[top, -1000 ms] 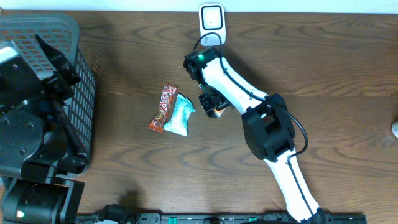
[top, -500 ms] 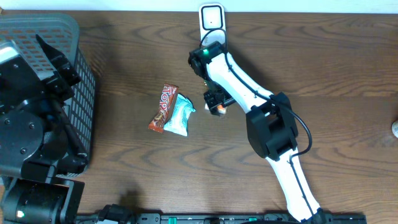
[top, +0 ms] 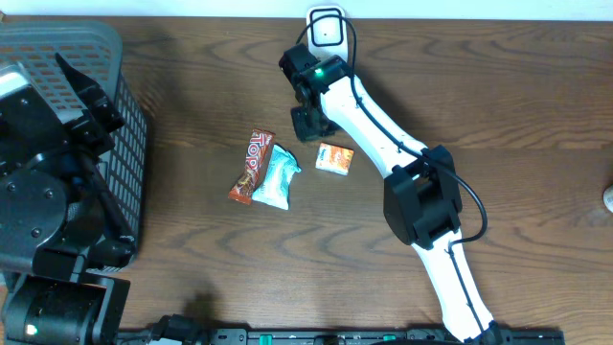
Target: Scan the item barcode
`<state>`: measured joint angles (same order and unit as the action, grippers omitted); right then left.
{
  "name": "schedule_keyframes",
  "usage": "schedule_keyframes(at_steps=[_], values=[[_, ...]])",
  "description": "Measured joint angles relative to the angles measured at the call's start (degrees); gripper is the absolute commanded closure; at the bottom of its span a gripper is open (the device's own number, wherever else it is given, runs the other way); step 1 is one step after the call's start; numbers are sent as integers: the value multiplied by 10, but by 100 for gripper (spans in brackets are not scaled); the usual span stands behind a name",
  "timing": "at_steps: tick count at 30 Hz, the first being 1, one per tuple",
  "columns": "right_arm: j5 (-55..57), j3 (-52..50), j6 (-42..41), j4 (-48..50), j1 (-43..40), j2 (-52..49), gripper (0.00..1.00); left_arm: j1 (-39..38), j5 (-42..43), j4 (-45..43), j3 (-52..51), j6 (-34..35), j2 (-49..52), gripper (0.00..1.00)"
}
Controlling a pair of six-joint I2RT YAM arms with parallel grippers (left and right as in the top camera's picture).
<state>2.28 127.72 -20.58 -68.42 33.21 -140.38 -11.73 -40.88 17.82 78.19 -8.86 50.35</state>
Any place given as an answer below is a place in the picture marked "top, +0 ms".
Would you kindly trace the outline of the orange Kleenex tissue pack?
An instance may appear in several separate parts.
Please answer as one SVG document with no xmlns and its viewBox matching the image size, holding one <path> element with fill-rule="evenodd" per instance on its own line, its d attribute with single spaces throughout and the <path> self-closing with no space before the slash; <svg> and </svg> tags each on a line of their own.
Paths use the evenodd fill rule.
<svg viewBox="0 0 613 345">
<path fill-rule="evenodd" d="M 318 170 L 347 175 L 354 151 L 335 145 L 321 143 L 318 149 L 315 168 Z"/>
</svg>

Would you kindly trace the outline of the red white snack packet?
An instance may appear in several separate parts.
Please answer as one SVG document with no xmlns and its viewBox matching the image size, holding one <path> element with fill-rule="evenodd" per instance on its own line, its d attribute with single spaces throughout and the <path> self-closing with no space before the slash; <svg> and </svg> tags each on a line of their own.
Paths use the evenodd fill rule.
<svg viewBox="0 0 613 345">
<path fill-rule="evenodd" d="M 261 166 L 272 146 L 275 134 L 254 128 L 245 155 L 243 174 L 230 190 L 228 197 L 234 201 L 249 205 L 260 178 Z"/>
</svg>

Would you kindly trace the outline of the teal white wipes packet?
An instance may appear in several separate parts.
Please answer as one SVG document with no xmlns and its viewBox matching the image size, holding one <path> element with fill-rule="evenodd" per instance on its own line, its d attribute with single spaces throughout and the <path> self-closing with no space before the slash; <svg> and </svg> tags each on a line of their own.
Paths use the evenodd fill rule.
<svg viewBox="0 0 613 345">
<path fill-rule="evenodd" d="M 275 144 L 265 178 L 252 194 L 252 199 L 287 211 L 289 209 L 289 186 L 293 175 L 301 171 L 295 156 Z"/>
</svg>

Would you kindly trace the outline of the green lid white jar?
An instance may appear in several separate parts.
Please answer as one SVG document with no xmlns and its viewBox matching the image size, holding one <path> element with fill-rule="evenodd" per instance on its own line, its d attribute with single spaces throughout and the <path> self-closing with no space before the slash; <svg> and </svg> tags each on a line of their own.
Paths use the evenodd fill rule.
<svg viewBox="0 0 613 345">
<path fill-rule="evenodd" d="M 604 190 L 602 200 L 606 209 L 613 213 L 613 186 L 609 186 Z"/>
</svg>

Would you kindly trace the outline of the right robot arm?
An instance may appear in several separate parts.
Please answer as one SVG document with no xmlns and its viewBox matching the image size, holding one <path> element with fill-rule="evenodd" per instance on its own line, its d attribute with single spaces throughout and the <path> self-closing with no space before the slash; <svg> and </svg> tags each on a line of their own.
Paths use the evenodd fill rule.
<svg viewBox="0 0 613 345">
<path fill-rule="evenodd" d="M 383 214 L 395 236 L 418 253 L 443 314 L 443 324 L 467 344 L 499 344 L 501 334 L 467 264 L 461 193 L 475 192 L 456 174 L 451 153 L 428 148 L 377 105 L 339 56 L 321 60 L 303 43 L 285 51 L 279 67 L 295 91 L 292 111 L 302 141 L 345 130 L 384 181 Z"/>
</svg>

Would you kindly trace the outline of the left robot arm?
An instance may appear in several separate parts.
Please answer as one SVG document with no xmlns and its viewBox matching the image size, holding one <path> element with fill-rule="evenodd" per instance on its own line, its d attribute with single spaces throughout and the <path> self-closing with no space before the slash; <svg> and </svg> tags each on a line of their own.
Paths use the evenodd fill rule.
<svg viewBox="0 0 613 345">
<path fill-rule="evenodd" d="M 129 284 L 105 275 L 136 241 L 98 163 L 124 121 L 102 87 L 57 65 L 83 103 L 61 119 L 18 63 L 1 70 L 1 320 L 9 344 L 113 344 Z"/>
</svg>

